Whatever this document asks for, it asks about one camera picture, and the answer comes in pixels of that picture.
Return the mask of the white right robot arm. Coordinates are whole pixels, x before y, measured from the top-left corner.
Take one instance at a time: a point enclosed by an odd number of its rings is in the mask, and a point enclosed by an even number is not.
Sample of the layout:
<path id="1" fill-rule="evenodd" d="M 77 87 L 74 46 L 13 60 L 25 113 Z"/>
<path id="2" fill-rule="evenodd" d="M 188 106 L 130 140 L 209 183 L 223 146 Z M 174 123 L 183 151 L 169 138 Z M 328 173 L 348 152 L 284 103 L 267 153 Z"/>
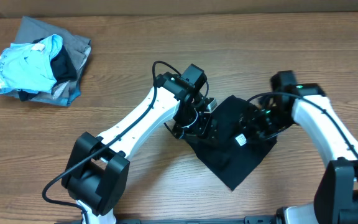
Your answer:
<path id="1" fill-rule="evenodd" d="M 283 207 L 274 216 L 250 217 L 256 223 L 358 223 L 358 141 L 316 83 L 272 85 L 263 93 L 274 107 L 264 116 L 286 118 L 303 128 L 326 167 L 311 203 Z"/>

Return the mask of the black t-shirt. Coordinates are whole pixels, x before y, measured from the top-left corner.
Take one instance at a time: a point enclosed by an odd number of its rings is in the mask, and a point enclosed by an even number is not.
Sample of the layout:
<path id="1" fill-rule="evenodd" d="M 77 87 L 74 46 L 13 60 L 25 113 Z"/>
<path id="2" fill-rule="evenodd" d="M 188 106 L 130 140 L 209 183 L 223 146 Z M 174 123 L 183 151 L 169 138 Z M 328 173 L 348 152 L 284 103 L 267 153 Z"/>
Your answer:
<path id="1" fill-rule="evenodd" d="M 256 106 L 234 95 L 226 98 L 213 112 L 217 121 L 216 133 L 209 139 L 185 141 L 203 162 L 227 187 L 234 190 L 264 159 L 277 143 L 273 137 L 265 141 L 251 140 L 239 120 L 246 109 Z"/>

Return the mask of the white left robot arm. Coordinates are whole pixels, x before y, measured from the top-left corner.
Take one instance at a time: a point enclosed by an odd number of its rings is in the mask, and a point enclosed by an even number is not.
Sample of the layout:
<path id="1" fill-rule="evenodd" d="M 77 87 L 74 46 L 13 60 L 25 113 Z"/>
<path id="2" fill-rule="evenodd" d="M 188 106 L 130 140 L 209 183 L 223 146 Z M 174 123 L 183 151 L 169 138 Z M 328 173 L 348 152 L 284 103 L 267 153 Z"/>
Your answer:
<path id="1" fill-rule="evenodd" d="M 200 93 L 204 72 L 158 75 L 147 97 L 124 119 L 97 136 L 83 133 L 74 143 L 62 185 L 83 223 L 115 223 L 113 209 L 127 183 L 130 161 L 152 133 L 167 121 L 177 139 L 204 136 L 215 99 Z"/>

